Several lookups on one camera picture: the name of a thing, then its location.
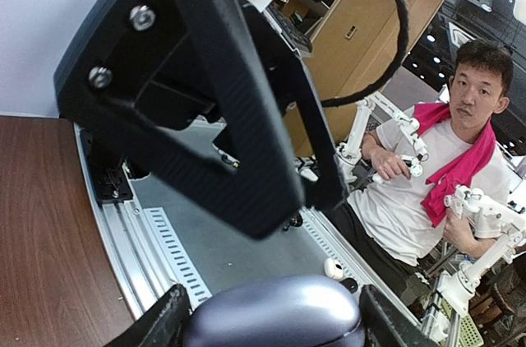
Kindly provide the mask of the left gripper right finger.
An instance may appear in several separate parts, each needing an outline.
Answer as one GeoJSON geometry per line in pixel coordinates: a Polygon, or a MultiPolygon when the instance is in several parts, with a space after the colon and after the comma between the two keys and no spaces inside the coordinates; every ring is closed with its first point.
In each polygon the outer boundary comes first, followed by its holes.
{"type": "Polygon", "coordinates": [[[376,286],[362,287],[359,308],[365,328],[365,346],[431,346],[431,340],[376,286]]]}

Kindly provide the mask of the grey-purple earbud charging case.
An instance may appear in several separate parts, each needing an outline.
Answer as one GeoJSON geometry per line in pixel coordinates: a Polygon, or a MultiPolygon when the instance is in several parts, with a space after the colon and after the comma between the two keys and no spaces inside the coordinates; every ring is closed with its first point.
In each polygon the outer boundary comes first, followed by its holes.
{"type": "Polygon", "coordinates": [[[215,294],[190,316],[184,346],[364,346],[357,300],[323,275],[295,275],[215,294]]]}

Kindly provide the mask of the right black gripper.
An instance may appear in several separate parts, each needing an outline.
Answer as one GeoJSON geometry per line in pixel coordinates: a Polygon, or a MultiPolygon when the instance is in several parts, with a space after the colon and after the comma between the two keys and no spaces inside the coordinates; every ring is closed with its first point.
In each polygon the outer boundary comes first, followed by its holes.
{"type": "Polygon", "coordinates": [[[254,239],[345,197],[311,74],[247,0],[96,0],[53,81],[63,117],[254,239]]]}

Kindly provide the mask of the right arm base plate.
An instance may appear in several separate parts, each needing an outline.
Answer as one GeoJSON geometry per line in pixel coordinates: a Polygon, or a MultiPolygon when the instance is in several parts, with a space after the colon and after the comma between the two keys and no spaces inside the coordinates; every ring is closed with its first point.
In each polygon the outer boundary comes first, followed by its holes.
{"type": "Polygon", "coordinates": [[[99,205],[124,202],[133,198],[123,171],[124,158],[85,129],[80,131],[81,148],[99,205]]]}

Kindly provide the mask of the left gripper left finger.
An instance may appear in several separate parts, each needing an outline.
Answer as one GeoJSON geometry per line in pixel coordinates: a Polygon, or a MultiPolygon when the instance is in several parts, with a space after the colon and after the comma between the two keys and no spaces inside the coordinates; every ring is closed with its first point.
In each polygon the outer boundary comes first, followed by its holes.
{"type": "Polygon", "coordinates": [[[155,304],[107,347],[182,346],[182,332],[191,316],[186,288],[173,285],[155,304]]]}

